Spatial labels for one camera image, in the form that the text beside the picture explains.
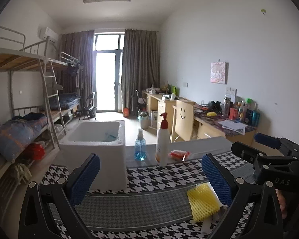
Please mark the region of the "person's right hand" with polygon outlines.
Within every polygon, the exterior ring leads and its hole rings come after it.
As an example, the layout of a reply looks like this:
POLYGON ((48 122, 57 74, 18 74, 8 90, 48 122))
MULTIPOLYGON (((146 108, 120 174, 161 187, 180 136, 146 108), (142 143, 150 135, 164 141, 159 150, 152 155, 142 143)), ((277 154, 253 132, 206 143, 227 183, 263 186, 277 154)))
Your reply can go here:
POLYGON ((285 194, 281 190, 276 189, 275 192, 278 197, 282 219, 286 219, 289 212, 299 210, 299 199, 292 201, 291 197, 286 199, 285 194))

